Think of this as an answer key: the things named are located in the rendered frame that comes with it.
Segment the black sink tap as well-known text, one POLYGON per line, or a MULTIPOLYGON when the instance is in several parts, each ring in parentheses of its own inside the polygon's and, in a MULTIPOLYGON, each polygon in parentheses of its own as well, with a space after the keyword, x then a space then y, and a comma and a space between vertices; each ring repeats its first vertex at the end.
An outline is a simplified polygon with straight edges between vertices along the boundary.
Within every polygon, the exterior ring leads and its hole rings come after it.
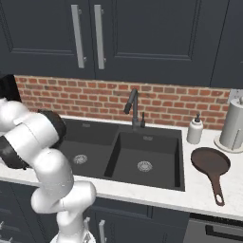
POLYGON ((139 120, 138 118, 138 96, 138 90, 133 88, 123 109, 125 114, 128 114, 130 110, 133 110, 132 129, 134 131, 136 131, 138 127, 145 127, 145 119, 141 118, 141 120, 139 120))

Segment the black double-basin sink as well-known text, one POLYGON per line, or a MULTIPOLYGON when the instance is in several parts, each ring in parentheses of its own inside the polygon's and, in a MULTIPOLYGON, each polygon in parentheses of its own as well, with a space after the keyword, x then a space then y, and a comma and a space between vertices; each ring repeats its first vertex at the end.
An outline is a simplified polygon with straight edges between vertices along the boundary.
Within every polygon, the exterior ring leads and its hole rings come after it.
POLYGON ((185 190, 179 130, 66 119, 60 146, 76 176, 185 190))

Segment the dark brown frying pan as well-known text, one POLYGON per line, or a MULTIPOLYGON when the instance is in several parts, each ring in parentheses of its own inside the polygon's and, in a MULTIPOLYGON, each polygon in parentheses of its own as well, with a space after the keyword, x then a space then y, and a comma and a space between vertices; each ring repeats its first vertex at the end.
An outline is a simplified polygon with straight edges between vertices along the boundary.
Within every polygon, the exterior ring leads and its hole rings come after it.
POLYGON ((215 203, 218 206, 224 206, 220 177, 229 171, 231 167, 230 159, 214 148, 200 147, 192 152, 191 162, 199 172, 206 175, 211 181, 215 203))

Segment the white soap dispenser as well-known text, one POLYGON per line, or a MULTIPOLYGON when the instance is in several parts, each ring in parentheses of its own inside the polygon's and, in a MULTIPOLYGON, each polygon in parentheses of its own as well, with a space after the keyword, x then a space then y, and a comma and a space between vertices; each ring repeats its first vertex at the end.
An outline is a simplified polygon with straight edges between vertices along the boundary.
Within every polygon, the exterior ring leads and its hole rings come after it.
POLYGON ((186 140, 191 144, 198 144, 201 139, 203 122, 200 119, 200 114, 197 113, 189 124, 186 140))

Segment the dark base cupboard door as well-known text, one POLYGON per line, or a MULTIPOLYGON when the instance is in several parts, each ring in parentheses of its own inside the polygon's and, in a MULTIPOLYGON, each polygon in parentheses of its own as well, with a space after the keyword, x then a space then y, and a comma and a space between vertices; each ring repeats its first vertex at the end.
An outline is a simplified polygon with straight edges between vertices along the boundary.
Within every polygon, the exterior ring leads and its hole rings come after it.
MULTIPOLYGON (((59 232, 58 224, 56 222, 56 214, 44 215, 40 214, 36 216, 42 235, 45 239, 45 243, 49 243, 52 238, 59 232)), ((89 207, 84 211, 83 218, 90 218, 88 223, 89 231, 93 234, 94 237, 97 237, 97 231, 95 227, 95 215, 92 207, 89 207)))
POLYGON ((98 243, 99 223, 103 219, 106 243, 142 243, 141 230, 150 220, 147 205, 97 197, 91 206, 95 215, 98 243))

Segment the white paper towel roll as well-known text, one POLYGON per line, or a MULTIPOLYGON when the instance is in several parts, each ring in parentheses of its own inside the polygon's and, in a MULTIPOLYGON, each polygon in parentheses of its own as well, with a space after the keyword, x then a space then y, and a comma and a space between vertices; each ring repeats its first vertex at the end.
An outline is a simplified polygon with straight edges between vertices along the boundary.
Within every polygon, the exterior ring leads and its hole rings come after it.
POLYGON ((225 152, 243 152, 243 96, 231 100, 221 134, 214 142, 225 152))

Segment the dark narrow base cupboard panel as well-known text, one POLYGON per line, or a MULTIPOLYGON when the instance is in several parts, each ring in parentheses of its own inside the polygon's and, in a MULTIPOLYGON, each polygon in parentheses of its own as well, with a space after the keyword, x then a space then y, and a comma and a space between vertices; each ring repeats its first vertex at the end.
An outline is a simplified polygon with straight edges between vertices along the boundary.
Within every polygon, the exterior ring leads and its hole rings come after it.
POLYGON ((156 227, 159 243, 183 243, 190 217, 188 212, 149 206, 147 216, 156 227))

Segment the black box appliance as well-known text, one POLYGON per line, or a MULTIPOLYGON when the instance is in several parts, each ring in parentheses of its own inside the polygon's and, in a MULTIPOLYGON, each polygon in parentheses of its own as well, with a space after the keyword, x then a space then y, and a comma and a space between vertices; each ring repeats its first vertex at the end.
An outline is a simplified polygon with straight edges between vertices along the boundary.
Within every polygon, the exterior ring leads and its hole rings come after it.
POLYGON ((21 102, 15 78, 11 74, 0 74, 0 98, 21 102))

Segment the dark base drawer unit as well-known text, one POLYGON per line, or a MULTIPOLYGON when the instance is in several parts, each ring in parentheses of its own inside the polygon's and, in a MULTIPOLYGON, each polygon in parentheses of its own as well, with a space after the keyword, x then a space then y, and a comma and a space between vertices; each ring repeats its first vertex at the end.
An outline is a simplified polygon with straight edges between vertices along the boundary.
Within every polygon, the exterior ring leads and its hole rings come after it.
POLYGON ((5 181, 0 181, 0 241, 46 243, 37 229, 28 225, 10 184, 5 181))

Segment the dark grey dishwasher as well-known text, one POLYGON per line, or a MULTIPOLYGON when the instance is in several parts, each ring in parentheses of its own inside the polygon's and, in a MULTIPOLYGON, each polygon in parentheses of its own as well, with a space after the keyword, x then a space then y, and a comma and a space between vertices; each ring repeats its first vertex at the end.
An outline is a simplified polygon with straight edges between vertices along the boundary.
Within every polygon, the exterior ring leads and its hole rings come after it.
POLYGON ((243 243, 243 221, 190 214, 183 243, 243 243))

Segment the wide dark wall cupboard door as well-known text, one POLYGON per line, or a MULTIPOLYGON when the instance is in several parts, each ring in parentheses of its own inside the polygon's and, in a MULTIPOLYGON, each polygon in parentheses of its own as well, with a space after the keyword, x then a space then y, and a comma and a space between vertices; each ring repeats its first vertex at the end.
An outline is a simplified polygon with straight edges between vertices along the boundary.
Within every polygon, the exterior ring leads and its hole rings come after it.
POLYGON ((229 0, 89 0, 98 80, 211 84, 229 0), (103 9, 98 68, 94 6, 103 9))

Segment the grey wall socket plate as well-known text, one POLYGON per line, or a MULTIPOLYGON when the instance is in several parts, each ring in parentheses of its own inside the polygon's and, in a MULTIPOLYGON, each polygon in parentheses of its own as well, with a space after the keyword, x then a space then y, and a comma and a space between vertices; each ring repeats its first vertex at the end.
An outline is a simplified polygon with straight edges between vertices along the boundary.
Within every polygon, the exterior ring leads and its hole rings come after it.
POLYGON ((228 103, 233 99, 239 99, 243 96, 243 89, 231 89, 228 97, 228 103))

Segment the narrow dark wall cupboard door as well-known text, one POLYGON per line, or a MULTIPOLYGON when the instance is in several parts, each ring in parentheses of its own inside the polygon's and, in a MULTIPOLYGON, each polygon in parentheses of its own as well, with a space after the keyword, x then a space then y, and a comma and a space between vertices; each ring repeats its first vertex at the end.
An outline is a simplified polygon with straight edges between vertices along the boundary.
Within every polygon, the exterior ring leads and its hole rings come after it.
POLYGON ((229 0, 211 87, 243 89, 243 0, 229 0))

